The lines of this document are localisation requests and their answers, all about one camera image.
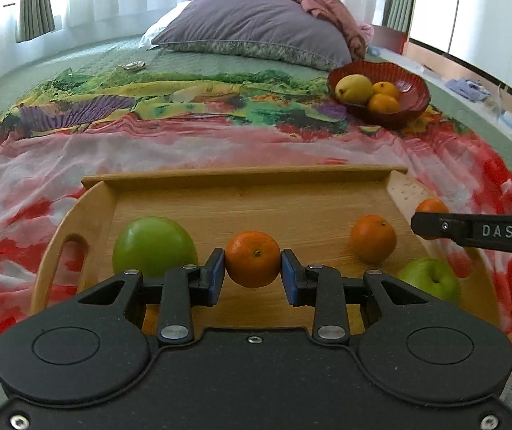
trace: small tin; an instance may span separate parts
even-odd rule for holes
[[[145,69],[146,65],[144,61],[133,61],[132,63],[125,64],[123,68],[129,73],[137,73]]]

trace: green apple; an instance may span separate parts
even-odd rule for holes
[[[397,278],[457,307],[461,302],[459,279],[444,261],[418,258],[403,267]]]
[[[119,234],[113,248],[113,270],[139,270],[143,276],[163,276],[171,267],[198,265],[197,248],[178,223],[159,216],[145,216]]]

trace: wooden tray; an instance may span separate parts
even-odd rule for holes
[[[83,179],[88,191],[65,215],[41,261],[30,313],[44,309],[60,252],[66,241],[85,249],[78,285],[82,291],[113,275],[111,256],[126,224],[146,215],[180,223],[197,245],[203,263],[235,234],[263,231],[281,248],[291,248],[304,265],[322,263],[344,276],[359,277],[372,268],[350,253],[349,231],[357,218],[377,213],[397,232],[397,247],[379,268],[396,274],[409,261],[432,255],[435,242],[410,230],[417,205],[431,194],[403,168],[386,166],[312,166],[190,169],[122,173]],[[469,250],[475,270],[462,280],[462,308],[499,326],[498,306],[489,274],[478,252]],[[149,306],[143,330],[153,333],[157,307]],[[348,306],[350,327],[360,333],[358,306]],[[197,332],[213,327],[310,328],[311,307],[289,306],[280,277],[250,290],[224,280],[216,307],[195,307]]]

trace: white cabinet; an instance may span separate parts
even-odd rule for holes
[[[457,0],[415,0],[410,37],[449,50],[456,10]]]
[[[449,53],[510,83],[512,0],[460,0]]]

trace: tray handle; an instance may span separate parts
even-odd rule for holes
[[[100,182],[84,193],[67,212],[41,259],[29,308],[30,315],[47,307],[63,245],[68,241],[81,244],[85,252],[77,292],[97,282],[116,205],[116,193],[106,183]]]

